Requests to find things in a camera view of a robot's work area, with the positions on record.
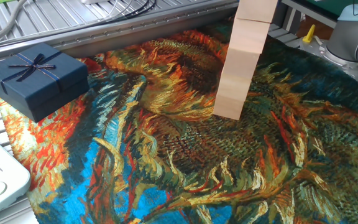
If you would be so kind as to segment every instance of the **stacked wooden blocks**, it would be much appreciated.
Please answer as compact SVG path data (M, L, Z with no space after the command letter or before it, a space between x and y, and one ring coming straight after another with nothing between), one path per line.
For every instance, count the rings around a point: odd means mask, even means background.
M214 114L237 120L240 118L276 5L277 0L240 0Z

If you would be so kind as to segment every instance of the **gift box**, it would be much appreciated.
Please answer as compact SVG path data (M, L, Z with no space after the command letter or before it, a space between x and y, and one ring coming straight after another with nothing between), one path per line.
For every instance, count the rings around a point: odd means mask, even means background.
M0 62L0 97L35 122L89 90L86 65L47 44Z

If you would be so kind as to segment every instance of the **dark ribbon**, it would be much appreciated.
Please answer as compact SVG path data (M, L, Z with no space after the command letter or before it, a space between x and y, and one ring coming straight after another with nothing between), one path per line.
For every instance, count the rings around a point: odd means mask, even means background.
M55 80L59 87L59 91L62 91L62 86L60 85L59 77L57 77L52 72L47 70L47 69L55 69L56 65L44 65L44 63L47 63L48 61L54 59L55 57L59 56L60 54L61 54L61 52L57 52L57 53L53 54L52 56L49 56L45 59L44 59L43 54L38 54L38 56L36 56L36 58L33 61L31 61L30 59L28 59L27 57L25 57L21 54L17 54L16 56L18 56L20 59L27 62L28 64L27 65L10 65L9 67L27 67L27 69L25 69L21 72L17 72L16 74L13 74L10 77L7 77L7 78L4 78L3 80L1 80L1 86L2 86L2 89L4 90L4 93L7 94L6 88L4 85L5 82L8 82L9 80L12 80L16 77L20 77L16 81L21 82L21 81L25 80L27 77L29 77L31 74L33 74L36 70L44 73L45 75L47 75L50 78L52 78L53 80Z

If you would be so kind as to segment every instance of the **sunflower painting fabric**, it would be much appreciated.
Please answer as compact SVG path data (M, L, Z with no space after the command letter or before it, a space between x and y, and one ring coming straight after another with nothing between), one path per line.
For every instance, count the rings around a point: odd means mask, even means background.
M39 123L0 100L39 223L358 223L358 83L268 38L214 116L231 27L79 59L91 90Z

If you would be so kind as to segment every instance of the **box lid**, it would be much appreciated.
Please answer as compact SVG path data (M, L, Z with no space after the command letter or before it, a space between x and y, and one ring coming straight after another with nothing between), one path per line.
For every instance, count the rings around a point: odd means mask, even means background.
M42 43L37 44L20 54L33 61L38 54L43 54L44 58L47 58L58 52L59 51L53 47ZM9 67L10 65L27 64L29 63L17 55L13 55L0 62L0 88L2 89L1 80L27 69L27 67ZM26 104L30 109L33 109L88 76L85 64L64 53L61 53L45 64L56 66L56 68L48 69L47 71L58 77L60 86L57 81L47 73L44 73L41 70L35 70L33 74L21 82L16 81L19 77L4 82L7 94L13 96L15 100L20 101L20 103Z

